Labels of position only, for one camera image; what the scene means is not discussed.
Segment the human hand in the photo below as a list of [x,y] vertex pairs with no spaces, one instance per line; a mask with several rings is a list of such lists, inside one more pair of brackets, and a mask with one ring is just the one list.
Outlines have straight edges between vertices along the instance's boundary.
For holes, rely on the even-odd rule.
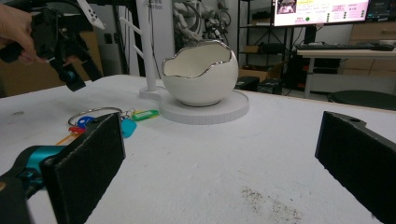
[[35,54],[35,44],[33,38],[30,37],[31,23],[32,14],[0,4],[0,45],[18,42],[23,47],[18,58],[20,62],[44,63],[46,60],[38,58]]

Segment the monitor screen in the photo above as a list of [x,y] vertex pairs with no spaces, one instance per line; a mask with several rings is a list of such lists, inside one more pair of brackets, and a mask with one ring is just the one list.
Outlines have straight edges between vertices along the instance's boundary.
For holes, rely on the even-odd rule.
[[396,0],[372,0],[367,21],[396,21]]
[[274,26],[363,22],[370,0],[273,0]]

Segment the white table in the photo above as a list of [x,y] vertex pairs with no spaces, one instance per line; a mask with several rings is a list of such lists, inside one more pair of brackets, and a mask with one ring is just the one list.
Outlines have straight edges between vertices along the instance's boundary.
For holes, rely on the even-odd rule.
[[[53,146],[74,114],[100,106],[156,109],[140,77],[114,76],[0,99],[0,174],[24,149]],[[378,223],[315,158],[323,111],[367,122],[396,141],[396,113],[245,92],[241,119],[187,125],[159,116],[124,140],[126,159],[87,223]],[[55,223],[47,192],[29,200],[37,224]]]
[[337,59],[376,59],[396,60],[396,49],[393,51],[376,51],[369,49],[351,50],[297,50],[297,55],[309,58],[309,70],[306,76],[304,98],[309,97],[311,91],[346,91],[365,90],[381,91],[396,94],[396,77],[353,76],[335,74],[314,74],[316,58]]

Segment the cracked eggshell-shaped bowl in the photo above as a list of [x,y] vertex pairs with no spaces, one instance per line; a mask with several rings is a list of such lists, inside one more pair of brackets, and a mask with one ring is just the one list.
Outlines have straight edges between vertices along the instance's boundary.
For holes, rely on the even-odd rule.
[[214,105],[232,92],[237,79],[233,51],[216,40],[181,49],[163,61],[163,85],[184,105]]

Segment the keyring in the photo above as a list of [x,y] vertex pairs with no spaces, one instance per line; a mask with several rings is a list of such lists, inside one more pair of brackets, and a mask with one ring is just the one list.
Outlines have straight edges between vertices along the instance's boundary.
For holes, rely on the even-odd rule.
[[101,111],[101,110],[115,110],[115,111],[117,111],[117,112],[120,112],[120,115],[122,114],[122,110],[119,109],[119,108],[116,108],[116,107],[98,107],[98,108],[94,108],[94,109],[89,109],[89,110],[86,110],[86,111],[82,111],[82,112],[80,112],[80,113],[78,113],[78,114],[76,114],[76,115],[73,115],[73,116],[67,121],[67,123],[68,123],[70,126],[76,126],[76,124],[73,124],[73,123],[72,123],[72,121],[73,121],[74,119],[76,119],[76,118],[78,118],[78,117],[80,117],[80,116],[82,116],[82,115],[89,114],[89,113],[96,112],[96,111]]

